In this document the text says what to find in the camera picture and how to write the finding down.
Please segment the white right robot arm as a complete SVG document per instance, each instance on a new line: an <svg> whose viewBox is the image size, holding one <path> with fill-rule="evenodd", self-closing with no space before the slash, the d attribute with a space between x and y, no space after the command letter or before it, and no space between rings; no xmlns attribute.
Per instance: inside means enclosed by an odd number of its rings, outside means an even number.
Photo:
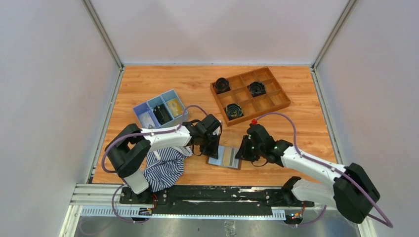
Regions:
<svg viewBox="0 0 419 237"><path fill-rule="evenodd" d="M286 140L274 140L260 124L250 124L243 136L236 159L256 161L290 168L317 180L316 183L292 177L283 186L283 202L295 206L311 201L336 208L347 220L361 224L380 199L380 194L362 166L327 162L300 151Z"/></svg>

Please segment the brown leather card holder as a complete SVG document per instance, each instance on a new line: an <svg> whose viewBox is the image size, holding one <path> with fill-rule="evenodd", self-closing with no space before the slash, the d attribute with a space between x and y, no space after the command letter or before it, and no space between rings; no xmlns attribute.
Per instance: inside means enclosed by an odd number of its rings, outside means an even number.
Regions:
<svg viewBox="0 0 419 237"><path fill-rule="evenodd" d="M206 164L240 170L241 160L235 158L238 151L239 149L235 147L219 146L218 156L215 158L208 157Z"/></svg>

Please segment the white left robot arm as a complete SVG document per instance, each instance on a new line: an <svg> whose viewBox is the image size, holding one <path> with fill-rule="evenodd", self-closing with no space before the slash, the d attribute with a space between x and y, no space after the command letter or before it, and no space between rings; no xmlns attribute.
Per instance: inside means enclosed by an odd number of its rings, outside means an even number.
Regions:
<svg viewBox="0 0 419 237"><path fill-rule="evenodd" d="M102 158L110 161L112 172L131 188L134 200L145 204L151 199L151 190L140 166L149 153L169 147L198 146L206 156L215 156L221 133L222 122L212 114L166 128L145 129L132 123L105 148Z"/></svg>

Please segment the gold credit card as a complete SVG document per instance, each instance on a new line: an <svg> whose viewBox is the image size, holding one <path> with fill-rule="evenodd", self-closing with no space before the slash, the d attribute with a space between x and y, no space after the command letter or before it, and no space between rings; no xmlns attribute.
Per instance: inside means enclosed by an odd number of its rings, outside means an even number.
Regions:
<svg viewBox="0 0 419 237"><path fill-rule="evenodd" d="M238 152L237 148L225 147L223 152L222 166L227 168L238 169L239 160L235 158Z"/></svg>

